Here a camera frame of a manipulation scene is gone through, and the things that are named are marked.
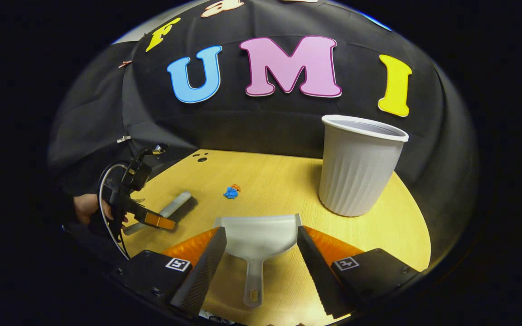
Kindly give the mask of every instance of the ribbed cup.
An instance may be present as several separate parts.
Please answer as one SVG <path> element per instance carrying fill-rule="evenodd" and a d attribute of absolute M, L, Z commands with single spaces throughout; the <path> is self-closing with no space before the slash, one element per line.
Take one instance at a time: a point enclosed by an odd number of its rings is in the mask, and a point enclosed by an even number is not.
<path fill-rule="evenodd" d="M 382 194 L 408 134 L 374 120 L 325 115 L 319 199 L 343 216 L 367 213 Z"/>

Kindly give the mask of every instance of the dustpan handle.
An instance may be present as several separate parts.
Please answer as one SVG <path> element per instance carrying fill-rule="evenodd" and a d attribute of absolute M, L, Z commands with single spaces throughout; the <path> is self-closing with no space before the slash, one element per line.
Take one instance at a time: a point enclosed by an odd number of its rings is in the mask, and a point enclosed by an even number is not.
<path fill-rule="evenodd" d="M 263 262 L 253 260 L 247 262 L 247 279 L 243 297 L 248 307 L 259 307 L 263 303 Z"/>

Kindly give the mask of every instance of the blue letter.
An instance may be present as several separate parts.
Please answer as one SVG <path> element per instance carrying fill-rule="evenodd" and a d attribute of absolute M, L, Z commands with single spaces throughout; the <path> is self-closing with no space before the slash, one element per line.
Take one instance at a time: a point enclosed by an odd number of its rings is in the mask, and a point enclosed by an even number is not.
<path fill-rule="evenodd" d="M 187 64 L 190 62 L 189 57 L 180 58 L 168 65 L 166 71 L 170 73 L 172 90 L 179 101 L 197 103 L 205 101 L 205 99 L 212 97 L 217 92 L 221 84 L 217 54 L 222 49 L 220 45 L 215 45 L 197 53 L 197 58 L 203 61 L 205 68 L 205 84 L 199 88 L 192 88 L 188 82 Z"/>

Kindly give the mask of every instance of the letter m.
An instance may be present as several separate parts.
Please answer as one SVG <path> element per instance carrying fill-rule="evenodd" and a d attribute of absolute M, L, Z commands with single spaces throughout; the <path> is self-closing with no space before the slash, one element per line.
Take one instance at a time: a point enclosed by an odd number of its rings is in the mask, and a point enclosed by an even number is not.
<path fill-rule="evenodd" d="M 338 97 L 342 88 L 335 83 L 333 50 L 336 41 L 327 37 L 307 36 L 302 38 L 294 53 L 288 56 L 272 39 L 267 37 L 248 39 L 241 49 L 249 53 L 251 84 L 245 92 L 251 96 L 271 95 L 275 86 L 267 80 L 271 72 L 285 93 L 291 93 L 299 74 L 305 69 L 305 82 L 299 89 L 302 93 L 318 97 Z"/>

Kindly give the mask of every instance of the white dustpan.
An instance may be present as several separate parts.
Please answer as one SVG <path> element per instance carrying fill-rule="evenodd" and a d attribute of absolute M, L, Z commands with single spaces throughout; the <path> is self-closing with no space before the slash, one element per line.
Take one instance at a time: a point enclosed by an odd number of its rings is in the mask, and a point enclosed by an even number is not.
<path fill-rule="evenodd" d="M 263 217 L 220 217 L 213 227 L 227 234 L 226 253 L 247 261 L 243 301 L 249 307 L 263 303 L 263 262 L 297 243 L 299 214 Z"/>

